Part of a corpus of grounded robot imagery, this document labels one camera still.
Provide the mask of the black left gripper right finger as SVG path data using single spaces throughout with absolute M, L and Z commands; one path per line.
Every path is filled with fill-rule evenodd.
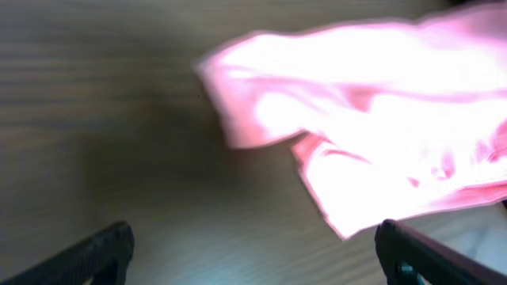
M 375 232 L 387 285 L 506 285 L 506 276 L 392 219 Z

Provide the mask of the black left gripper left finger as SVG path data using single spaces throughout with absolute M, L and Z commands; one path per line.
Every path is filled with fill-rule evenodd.
M 1 285 L 124 285 L 135 238 L 115 222 Z

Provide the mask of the salmon pink shirt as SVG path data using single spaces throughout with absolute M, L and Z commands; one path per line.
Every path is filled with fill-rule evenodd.
M 196 70 L 230 146 L 298 138 L 300 175 L 341 238 L 506 197 L 504 2 L 253 32 Z

